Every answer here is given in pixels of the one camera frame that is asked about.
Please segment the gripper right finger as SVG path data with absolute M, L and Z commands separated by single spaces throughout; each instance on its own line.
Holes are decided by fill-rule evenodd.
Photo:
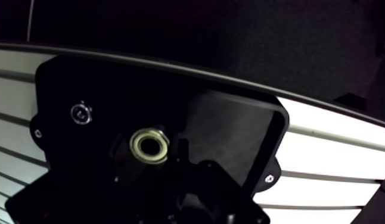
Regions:
M 170 161 L 175 210 L 171 223 L 270 223 L 269 216 L 215 161 L 189 160 L 189 142 L 180 138 Z

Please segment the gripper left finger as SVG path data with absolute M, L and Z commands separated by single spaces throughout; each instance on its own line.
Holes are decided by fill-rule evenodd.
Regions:
M 52 135 L 38 145 L 49 169 L 5 203 L 15 223 L 166 223 L 166 135 Z

